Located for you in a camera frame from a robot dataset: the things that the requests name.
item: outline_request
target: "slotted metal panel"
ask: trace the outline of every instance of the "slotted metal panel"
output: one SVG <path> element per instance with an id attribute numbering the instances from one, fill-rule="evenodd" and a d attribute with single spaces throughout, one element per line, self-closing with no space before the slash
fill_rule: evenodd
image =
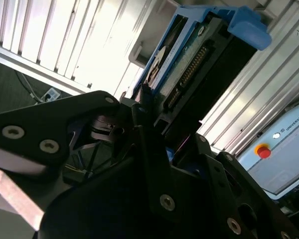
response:
<path id="1" fill-rule="evenodd" d="M 0 62 L 73 95 L 119 97 L 142 70 L 128 55 L 155 2 L 0 0 Z"/>
<path id="2" fill-rule="evenodd" d="M 203 119 L 198 131 L 215 150 L 241 152 L 299 95 L 299 2 L 270 26 L 272 44 L 258 51 Z"/>

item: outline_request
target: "blue component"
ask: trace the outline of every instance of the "blue component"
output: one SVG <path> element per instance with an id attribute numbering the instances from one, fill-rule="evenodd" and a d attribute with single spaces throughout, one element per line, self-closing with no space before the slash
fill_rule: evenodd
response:
<path id="1" fill-rule="evenodd" d="M 172 150 L 171 148 L 167 148 L 166 147 L 166 152 L 167 152 L 167 156 L 170 162 L 173 161 L 174 159 L 174 150 Z"/>
<path id="2" fill-rule="evenodd" d="M 158 46 L 156 47 L 153 55 L 149 59 L 145 70 L 143 71 L 136 87 L 134 88 L 134 93 L 138 88 L 138 85 L 144 79 L 154 61 L 155 56 L 157 55 L 159 49 L 161 49 L 165 38 L 178 15 L 187 17 L 187 22 L 181 31 L 177 41 L 175 42 L 172 50 L 167 56 L 165 62 L 163 63 L 160 71 L 153 80 L 151 86 L 153 93 L 155 94 L 165 79 L 167 73 L 172 67 L 174 61 L 178 57 L 182 48 L 186 44 L 190 35 L 192 34 L 195 25 L 198 22 L 202 22 L 209 12 L 222 17 L 225 21 L 228 22 L 228 31 L 235 35 L 236 37 L 247 42 L 251 46 L 255 47 L 258 50 L 264 50 L 268 47 L 272 41 L 270 35 L 267 33 L 267 27 L 260 22 L 260 16 L 253 12 L 247 6 L 242 7 L 215 7 L 215 6 L 180 6 L 177 8 L 165 34 L 160 40 Z"/>
<path id="3" fill-rule="evenodd" d="M 270 157 L 260 159 L 255 147 L 267 144 Z M 299 105 L 285 113 L 238 158 L 242 166 L 277 200 L 299 185 Z"/>

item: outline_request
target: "light blue panel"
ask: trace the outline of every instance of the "light blue panel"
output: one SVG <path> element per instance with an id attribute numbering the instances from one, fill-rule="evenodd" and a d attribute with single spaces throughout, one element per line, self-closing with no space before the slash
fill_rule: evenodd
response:
<path id="1" fill-rule="evenodd" d="M 266 143 L 272 154 L 261 159 L 254 152 Z M 299 105 L 275 122 L 248 150 L 239 162 L 272 199 L 278 199 L 299 185 Z"/>

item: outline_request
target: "screw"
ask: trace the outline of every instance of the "screw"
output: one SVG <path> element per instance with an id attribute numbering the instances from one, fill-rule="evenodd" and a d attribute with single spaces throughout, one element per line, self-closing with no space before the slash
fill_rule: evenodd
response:
<path id="1" fill-rule="evenodd" d="M 175 202 L 171 196 L 167 194 L 161 195 L 159 198 L 160 204 L 163 208 L 165 208 L 168 211 L 173 211 L 175 209 Z"/>
<path id="2" fill-rule="evenodd" d="M 290 236 L 287 233 L 285 233 L 285 232 L 281 232 L 281 237 L 283 239 L 290 239 Z"/>
<path id="3" fill-rule="evenodd" d="M 240 228 L 240 225 L 238 224 L 238 222 L 236 222 L 235 219 L 228 218 L 227 219 L 227 225 L 233 231 L 234 234 L 240 235 L 241 228 Z"/>
<path id="4" fill-rule="evenodd" d="M 199 138 L 200 138 L 201 141 L 206 142 L 206 139 L 205 139 L 204 136 L 201 135 Z"/>
<path id="5" fill-rule="evenodd" d="M 114 103 L 113 99 L 111 99 L 110 97 L 105 97 L 105 100 L 109 103 Z"/>
<path id="6" fill-rule="evenodd" d="M 45 139 L 40 143 L 40 149 L 46 153 L 56 153 L 59 148 L 59 144 L 51 139 Z"/>
<path id="7" fill-rule="evenodd" d="M 227 158 L 229 161 L 233 161 L 233 157 L 230 156 L 229 154 L 226 154 L 226 158 Z"/>
<path id="8" fill-rule="evenodd" d="M 200 28 L 200 30 L 198 31 L 198 36 L 201 36 L 201 35 L 203 34 L 204 30 L 205 30 L 205 27 L 202 26 L 202 27 Z"/>
<path id="9" fill-rule="evenodd" d="M 9 139 L 19 139 L 24 136 L 24 130 L 15 125 L 9 125 L 2 129 L 2 135 Z"/>

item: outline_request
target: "emergency stop button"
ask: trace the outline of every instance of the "emergency stop button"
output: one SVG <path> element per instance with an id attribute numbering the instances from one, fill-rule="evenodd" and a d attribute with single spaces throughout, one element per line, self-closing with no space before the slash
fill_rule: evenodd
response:
<path id="1" fill-rule="evenodd" d="M 260 158 L 268 158 L 271 154 L 270 149 L 266 146 L 261 146 L 260 148 L 257 149 L 257 154 Z"/>

